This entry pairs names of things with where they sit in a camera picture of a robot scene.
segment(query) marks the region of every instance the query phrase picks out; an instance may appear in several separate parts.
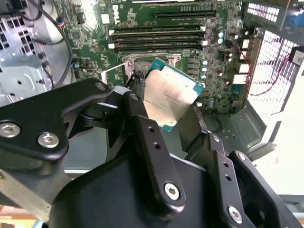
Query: wire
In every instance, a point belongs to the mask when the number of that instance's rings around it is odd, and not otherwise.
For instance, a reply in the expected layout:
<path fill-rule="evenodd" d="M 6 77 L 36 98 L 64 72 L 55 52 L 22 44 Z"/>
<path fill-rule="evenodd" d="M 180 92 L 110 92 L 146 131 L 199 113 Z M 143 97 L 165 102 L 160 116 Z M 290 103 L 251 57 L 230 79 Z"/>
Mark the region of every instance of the wire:
<path fill-rule="evenodd" d="M 251 96 L 260 96 L 260 95 L 263 95 L 263 94 L 269 92 L 269 91 L 273 88 L 273 86 L 276 84 L 277 80 L 278 80 L 279 77 L 280 77 L 280 74 L 281 74 L 281 72 L 282 72 L 282 70 L 283 70 L 283 67 L 284 67 L 285 64 L 288 62 L 288 57 L 289 57 L 289 55 L 288 55 L 287 57 L 284 58 L 283 63 L 281 64 L 281 66 L 279 67 L 279 69 L 278 69 L 278 71 L 277 71 L 277 75 L 276 75 L 276 77 L 275 77 L 275 80 L 273 81 L 273 83 L 271 83 L 271 86 L 270 86 L 267 90 L 265 90 L 265 91 L 263 91 L 263 92 L 261 92 L 261 93 L 259 93 L 259 94 L 250 94 Z"/>
<path fill-rule="evenodd" d="M 60 44 L 62 41 L 64 41 L 64 39 L 62 38 L 61 40 L 55 42 L 55 43 L 47 43 L 41 39 L 32 39 L 33 42 L 38 43 L 38 44 L 42 44 L 42 45 L 47 45 L 47 46 L 53 46 L 53 45 L 57 45 Z"/>
<path fill-rule="evenodd" d="M 41 8 L 41 6 L 42 6 L 42 0 L 39 0 L 39 1 L 38 1 L 38 5 L 39 5 L 39 8 Z M 35 18 L 33 18 L 33 19 L 28 18 L 28 17 L 24 16 L 23 14 L 20 14 L 20 16 L 21 16 L 21 17 L 22 17 L 22 19 L 24 19 L 24 20 L 28 20 L 28 21 L 36 21 L 36 20 L 39 20 L 39 19 L 41 18 L 42 13 L 41 13 L 41 12 L 38 10 L 38 13 L 37 13 L 36 17 L 35 17 Z"/>
<path fill-rule="evenodd" d="M 218 116 L 217 116 L 216 114 L 213 114 L 213 116 L 214 116 L 216 122 L 217 122 L 219 125 L 218 125 L 218 128 L 217 128 L 217 129 L 215 129 L 214 131 L 211 131 L 211 132 L 212 132 L 212 133 L 216 133 L 216 132 L 218 132 L 218 131 L 220 131 L 220 130 L 222 129 L 223 125 L 222 125 L 222 122 L 219 120 L 219 118 L 218 118 Z"/>
<path fill-rule="evenodd" d="M 250 75 L 250 73 L 251 73 L 252 66 L 249 64 L 249 61 L 248 61 L 248 59 L 246 58 L 246 56 L 243 54 L 243 52 L 242 52 L 237 46 L 233 45 L 233 47 L 236 48 L 236 49 L 239 51 L 239 53 L 243 56 L 245 62 L 249 65 L 249 71 L 248 71 L 247 78 L 246 78 L 246 82 L 245 82 L 245 86 L 246 86 L 247 93 L 248 93 L 249 95 L 251 95 L 251 96 L 260 96 L 260 95 L 263 95 L 263 94 L 269 92 L 269 91 L 273 88 L 273 86 L 276 84 L 277 80 L 279 79 L 280 74 L 281 74 L 281 71 L 283 70 L 284 65 L 288 62 L 289 55 L 287 55 L 287 56 L 283 59 L 283 63 L 282 63 L 281 66 L 279 67 L 279 69 L 278 69 L 278 71 L 277 71 L 277 75 L 276 75 L 276 77 L 275 77 L 275 80 L 273 81 L 273 83 L 271 84 L 271 86 L 270 86 L 267 90 L 265 90 L 265 91 L 263 91 L 263 92 L 261 92 L 261 93 L 259 93 L 259 94 L 251 94 L 251 93 L 249 93 L 250 87 L 249 87 L 248 83 L 250 83 L 250 81 L 249 81 L 249 78 L 250 78 L 249 75 Z"/>
<path fill-rule="evenodd" d="M 45 68 L 43 68 L 43 71 L 46 73 L 47 77 L 51 80 L 52 89 L 55 89 L 55 83 L 54 83 L 53 77 Z"/>
<path fill-rule="evenodd" d="M 58 83 L 54 86 L 54 88 L 60 86 L 64 80 L 67 77 L 67 74 L 71 68 L 71 64 L 73 61 L 73 50 L 71 47 L 71 44 L 69 43 L 69 40 L 67 39 L 66 35 L 64 34 L 63 30 L 57 25 L 57 23 L 54 21 L 54 19 L 48 14 L 46 13 L 42 8 L 39 7 L 39 5 L 37 5 L 37 3 L 34 0 L 28 0 L 36 9 L 38 9 L 47 19 L 49 19 L 53 25 L 57 28 L 57 30 L 59 31 L 59 33 L 62 35 L 63 40 L 66 43 L 68 52 L 69 52 L 69 60 L 67 62 L 66 68 L 61 76 L 61 78 L 59 79 Z"/>

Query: ram slot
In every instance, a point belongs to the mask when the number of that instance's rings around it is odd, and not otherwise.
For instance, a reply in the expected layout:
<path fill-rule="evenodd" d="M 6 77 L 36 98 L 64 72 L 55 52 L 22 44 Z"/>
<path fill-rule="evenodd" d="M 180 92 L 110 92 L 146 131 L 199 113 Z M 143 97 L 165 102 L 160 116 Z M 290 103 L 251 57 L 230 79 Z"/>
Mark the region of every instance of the ram slot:
<path fill-rule="evenodd" d="M 178 11 L 178 12 L 156 12 L 155 18 L 214 18 L 216 17 L 215 10 L 203 11 Z"/>
<path fill-rule="evenodd" d="M 166 46 L 166 45 L 176 45 L 176 46 L 182 46 L 182 45 L 199 45 L 201 41 L 198 40 L 187 40 L 187 41 L 180 41 L 180 40 L 174 40 L 174 41 L 156 41 L 156 40 L 151 40 L 148 42 L 141 42 L 141 43 L 135 43 L 135 45 L 132 45 L 132 43 L 128 42 L 117 42 L 115 43 L 115 46 L 119 47 L 133 47 L 133 46 L 144 46 L 144 47 L 151 47 L 151 46 Z"/>
<path fill-rule="evenodd" d="M 114 51 L 160 51 L 160 50 L 182 50 L 182 49 L 201 49 L 201 45 L 171 45 L 171 46 L 136 46 L 136 47 L 115 47 Z"/>
<path fill-rule="evenodd" d="M 123 32 L 140 32 L 140 31 L 161 31 L 161 30 L 201 30 L 203 25 L 165 25 L 165 26 L 137 26 L 137 27 L 115 27 L 111 28 L 114 33 L 123 33 Z"/>
<path fill-rule="evenodd" d="M 134 42 L 140 42 L 140 41 L 148 41 L 148 40 L 167 40 L 167 39 L 185 39 L 185 40 L 192 40 L 192 39 L 202 39 L 202 35 L 175 35 L 175 36 L 161 36 L 161 37 L 154 37 L 154 36 L 145 36 L 145 37 L 126 37 L 126 38 L 113 38 L 113 42 L 120 42 L 120 41 L 134 41 Z"/>
<path fill-rule="evenodd" d="M 193 30 L 184 30 L 184 31 L 155 31 L 155 32 L 132 32 L 132 33 L 115 33 L 110 37 L 145 37 L 145 36 L 153 36 L 153 37 L 161 37 L 167 35 L 202 35 L 204 32 L 193 31 Z"/>

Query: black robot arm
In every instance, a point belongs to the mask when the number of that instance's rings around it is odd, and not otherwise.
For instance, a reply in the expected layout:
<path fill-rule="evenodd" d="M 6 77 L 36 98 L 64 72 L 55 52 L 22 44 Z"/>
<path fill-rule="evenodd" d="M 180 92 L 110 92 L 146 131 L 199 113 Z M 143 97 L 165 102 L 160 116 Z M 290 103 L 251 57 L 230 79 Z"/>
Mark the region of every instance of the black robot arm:
<path fill-rule="evenodd" d="M 106 163 L 70 181 L 68 139 L 93 127 L 107 129 Z M 50 228 L 302 227 L 247 156 L 227 156 L 197 107 L 178 128 L 188 161 L 169 153 L 138 95 L 96 79 L 5 106 L 0 204 Z"/>

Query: green circuit board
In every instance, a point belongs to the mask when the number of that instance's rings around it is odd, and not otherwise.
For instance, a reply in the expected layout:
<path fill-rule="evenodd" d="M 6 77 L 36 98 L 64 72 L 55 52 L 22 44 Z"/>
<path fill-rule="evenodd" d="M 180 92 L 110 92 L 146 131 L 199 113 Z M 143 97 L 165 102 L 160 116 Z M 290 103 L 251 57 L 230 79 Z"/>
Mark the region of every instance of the green circuit board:
<path fill-rule="evenodd" d="M 64 0 L 62 6 L 61 0 L 56 1 L 59 14 L 63 14 L 63 9 L 66 11 L 64 31 L 77 63 L 74 70 L 77 80 L 95 77 L 110 87 L 124 86 L 130 76 L 126 65 L 107 72 L 106 79 L 102 72 L 122 64 L 130 56 L 136 56 L 131 58 L 132 69 L 145 72 L 158 57 L 205 83 L 206 89 L 201 95 L 204 109 L 216 108 L 220 113 L 232 111 L 231 100 L 237 100 L 242 91 L 226 84 L 224 78 L 233 68 L 233 61 L 223 59 L 219 52 L 237 52 L 218 41 L 220 32 L 224 34 L 223 40 L 231 39 L 231 34 L 240 35 L 242 3 Z M 204 43 L 197 48 L 197 41 L 183 32 L 189 30 L 196 35 L 200 29 Z M 122 35 L 113 36 L 113 31 Z M 167 37 L 164 36 L 162 32 L 168 31 Z M 167 43 L 150 44 L 150 38 L 141 38 L 146 32 L 151 37 L 157 36 L 154 34 L 157 32 L 163 38 L 157 42 Z"/>

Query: pcie slot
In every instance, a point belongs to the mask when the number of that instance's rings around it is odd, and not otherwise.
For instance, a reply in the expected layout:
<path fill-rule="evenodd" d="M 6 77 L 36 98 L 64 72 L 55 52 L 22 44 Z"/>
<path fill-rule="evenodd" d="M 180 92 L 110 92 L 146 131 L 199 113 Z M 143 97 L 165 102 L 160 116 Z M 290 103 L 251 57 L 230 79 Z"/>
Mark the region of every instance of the pcie slot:
<path fill-rule="evenodd" d="M 115 27 L 111 28 L 113 32 L 124 32 L 124 31 L 133 31 L 136 32 L 142 30 L 150 31 L 160 31 L 160 30 L 182 30 L 182 29 L 192 29 L 192 30 L 201 30 L 202 25 L 164 25 L 164 26 L 137 26 L 137 27 Z"/>
<path fill-rule="evenodd" d="M 155 18 L 213 18 L 216 16 L 215 10 L 203 11 L 179 11 L 179 12 L 156 12 Z"/>
<path fill-rule="evenodd" d="M 158 31 L 158 32 L 133 32 L 133 33 L 114 33 L 110 37 L 113 39 L 120 37 L 120 38 L 126 38 L 126 37 L 164 37 L 168 35 L 174 35 L 177 34 L 179 36 L 189 36 L 189 35 L 202 35 L 204 32 L 201 31 L 193 31 L 193 30 L 184 30 L 184 31 Z"/>
<path fill-rule="evenodd" d="M 115 52 L 118 51 L 150 51 L 150 50 L 154 50 L 154 51 L 159 51 L 159 50 L 171 50 L 171 49 L 175 49 L 175 50 L 180 50 L 180 49 L 199 49 L 201 48 L 201 45 L 181 45 L 181 46 L 177 46 L 177 45 L 171 45 L 171 46 L 137 46 L 137 47 L 116 47 L 114 49 Z"/>

